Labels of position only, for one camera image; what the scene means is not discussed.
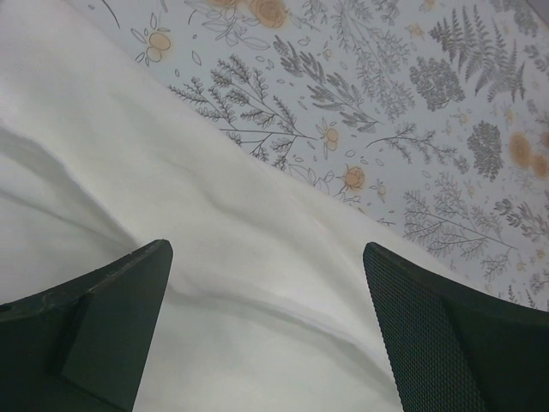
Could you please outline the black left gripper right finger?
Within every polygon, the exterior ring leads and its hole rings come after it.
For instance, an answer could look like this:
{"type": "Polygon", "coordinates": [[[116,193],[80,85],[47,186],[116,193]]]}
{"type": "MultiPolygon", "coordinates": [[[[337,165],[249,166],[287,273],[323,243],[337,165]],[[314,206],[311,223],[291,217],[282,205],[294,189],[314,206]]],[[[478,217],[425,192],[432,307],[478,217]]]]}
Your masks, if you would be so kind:
{"type": "Polygon", "coordinates": [[[548,314],[483,294],[377,243],[365,277],[405,411],[546,411],[548,314]]]}

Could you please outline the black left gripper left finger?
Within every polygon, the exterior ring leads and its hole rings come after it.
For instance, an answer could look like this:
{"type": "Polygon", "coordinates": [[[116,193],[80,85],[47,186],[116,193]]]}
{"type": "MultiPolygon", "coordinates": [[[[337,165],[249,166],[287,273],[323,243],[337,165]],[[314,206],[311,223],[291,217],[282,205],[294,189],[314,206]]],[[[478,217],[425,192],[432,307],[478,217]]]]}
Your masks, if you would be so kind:
{"type": "Polygon", "coordinates": [[[131,411],[172,266],[158,239],[1,306],[3,411],[131,411]]]}

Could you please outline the white t shirt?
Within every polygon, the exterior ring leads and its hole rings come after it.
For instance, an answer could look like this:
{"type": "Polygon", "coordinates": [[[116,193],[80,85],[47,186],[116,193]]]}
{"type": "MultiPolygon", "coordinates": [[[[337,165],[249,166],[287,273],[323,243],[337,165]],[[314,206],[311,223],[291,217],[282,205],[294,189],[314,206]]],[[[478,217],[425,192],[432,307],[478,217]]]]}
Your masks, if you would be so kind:
{"type": "Polygon", "coordinates": [[[365,279],[387,228],[263,165],[63,1],[1,4],[1,305],[158,239],[137,411],[398,411],[365,279]]]}

